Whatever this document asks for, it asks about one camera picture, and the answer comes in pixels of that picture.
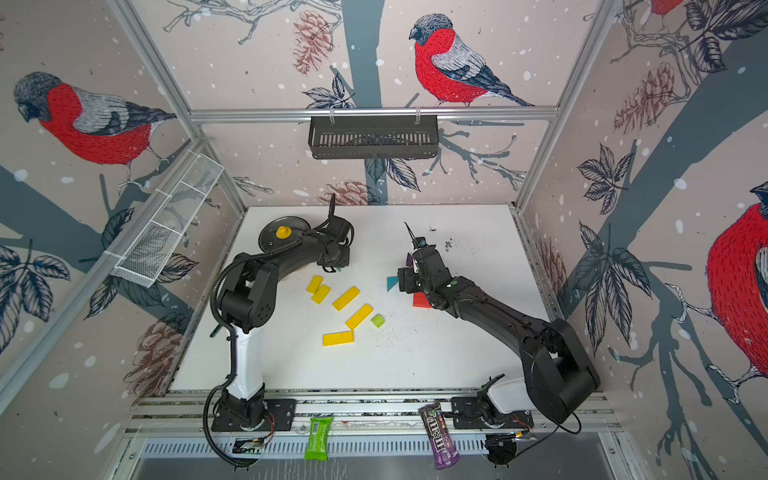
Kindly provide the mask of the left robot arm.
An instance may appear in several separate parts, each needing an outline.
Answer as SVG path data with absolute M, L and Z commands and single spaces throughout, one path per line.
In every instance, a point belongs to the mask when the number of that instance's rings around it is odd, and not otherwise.
M 202 431 L 213 452 L 235 470 L 249 469 L 257 461 L 228 455 L 215 442 L 209 412 L 222 414 L 224 426 L 256 429 L 264 421 L 269 432 L 259 441 L 266 445 L 277 431 L 277 420 L 265 400 L 261 370 L 262 328 L 276 309 L 280 280 L 310 264 L 335 273 L 350 263 L 354 227 L 335 214 L 336 196 L 328 204 L 324 221 L 312 227 L 298 216 L 269 222 L 258 237 L 260 252 L 241 252 L 216 277 L 209 308 L 218 326 L 227 331 L 229 372 L 213 387 L 204 402 Z

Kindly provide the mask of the light green small block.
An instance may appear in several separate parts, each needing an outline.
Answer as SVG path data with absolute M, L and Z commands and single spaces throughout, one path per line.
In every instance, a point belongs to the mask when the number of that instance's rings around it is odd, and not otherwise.
M 385 320 L 385 318 L 384 318 L 384 317 L 383 317 L 381 314 L 377 314 L 376 316 L 374 316 L 374 317 L 371 319 L 371 322 L 372 322 L 372 323 L 373 323 L 373 324 L 374 324 L 374 325 L 375 325 L 377 328 L 381 328 L 381 327 L 382 327 L 382 326 L 385 324 L 386 320 Z

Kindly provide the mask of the red block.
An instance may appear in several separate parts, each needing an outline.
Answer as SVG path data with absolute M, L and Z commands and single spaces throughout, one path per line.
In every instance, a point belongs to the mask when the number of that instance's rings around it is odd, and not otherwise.
M 413 307 L 422 308 L 422 309 L 432 308 L 427 296 L 422 292 L 417 292 L 413 294 Z

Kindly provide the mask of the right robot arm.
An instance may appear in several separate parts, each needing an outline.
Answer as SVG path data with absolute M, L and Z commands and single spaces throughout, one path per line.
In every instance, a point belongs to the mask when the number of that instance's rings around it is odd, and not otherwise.
M 402 267 L 397 277 L 400 291 L 423 293 L 433 309 L 479 327 L 514 352 L 529 400 L 550 421 L 565 422 L 600 386 L 599 374 L 567 322 L 525 314 L 463 276 L 439 280 Z

